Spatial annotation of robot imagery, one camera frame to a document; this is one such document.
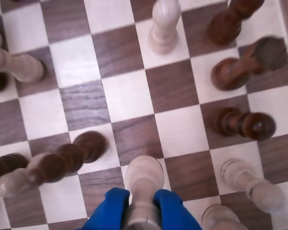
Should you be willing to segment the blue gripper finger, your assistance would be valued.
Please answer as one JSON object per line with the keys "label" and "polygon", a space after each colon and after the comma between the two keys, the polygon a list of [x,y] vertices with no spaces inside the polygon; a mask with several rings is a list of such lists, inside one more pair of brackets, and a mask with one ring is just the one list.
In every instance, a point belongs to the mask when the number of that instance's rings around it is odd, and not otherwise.
{"label": "blue gripper finger", "polygon": [[95,209],[80,230],[120,230],[125,209],[129,206],[130,192],[112,188],[104,201]]}
{"label": "blue gripper finger", "polygon": [[160,208],[163,230],[201,230],[202,227],[172,191],[158,190],[154,203]]}

